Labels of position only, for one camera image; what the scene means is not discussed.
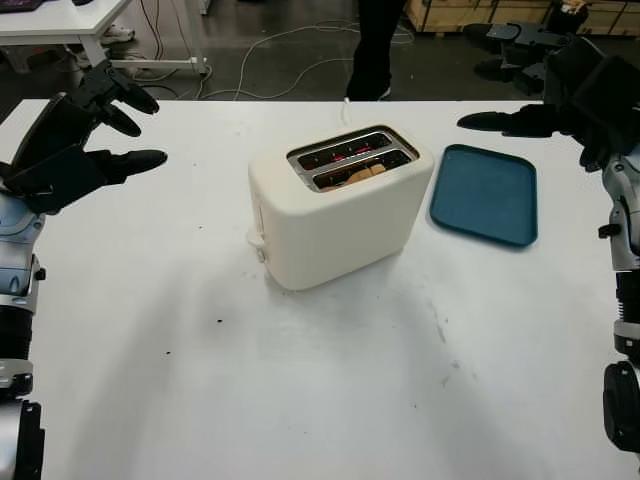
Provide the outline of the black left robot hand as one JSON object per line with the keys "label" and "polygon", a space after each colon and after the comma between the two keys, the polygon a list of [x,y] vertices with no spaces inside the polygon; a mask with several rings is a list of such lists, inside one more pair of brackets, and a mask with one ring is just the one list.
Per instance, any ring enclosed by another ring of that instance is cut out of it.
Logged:
{"label": "black left robot hand", "polygon": [[84,75],[75,90],[50,99],[21,141],[12,162],[1,165],[1,178],[8,181],[67,147],[83,148],[101,124],[138,137],[139,126],[114,105],[116,101],[149,115],[160,109],[149,93],[104,60]]}

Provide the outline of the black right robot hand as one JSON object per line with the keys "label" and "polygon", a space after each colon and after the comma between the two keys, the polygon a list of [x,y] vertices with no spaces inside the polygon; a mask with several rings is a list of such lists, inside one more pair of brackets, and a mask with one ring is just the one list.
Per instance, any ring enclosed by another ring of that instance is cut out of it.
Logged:
{"label": "black right robot hand", "polygon": [[515,113],[470,114],[459,127],[508,137],[570,136],[582,146],[580,164],[588,172],[637,165],[639,73],[632,65],[584,37],[537,24],[471,24],[463,33],[494,57],[476,66],[479,77],[541,101]]}

